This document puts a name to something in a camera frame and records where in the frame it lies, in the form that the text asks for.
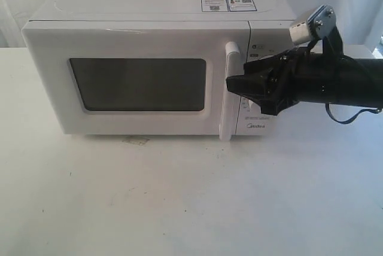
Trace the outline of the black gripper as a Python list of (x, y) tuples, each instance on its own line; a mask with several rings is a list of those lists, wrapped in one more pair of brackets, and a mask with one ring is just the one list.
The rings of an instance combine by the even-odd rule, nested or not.
[(277, 116), (298, 104), (294, 98), (296, 68), (307, 61), (306, 47), (296, 47), (280, 54), (244, 64), (244, 75), (226, 78), (227, 90), (260, 103), (265, 115)]

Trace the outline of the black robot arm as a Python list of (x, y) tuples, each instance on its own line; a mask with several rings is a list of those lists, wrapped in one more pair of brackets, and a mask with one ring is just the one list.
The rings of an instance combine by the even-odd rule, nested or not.
[(299, 102), (382, 109), (382, 61), (330, 57), (299, 47), (244, 64), (226, 79), (229, 92), (277, 116)]

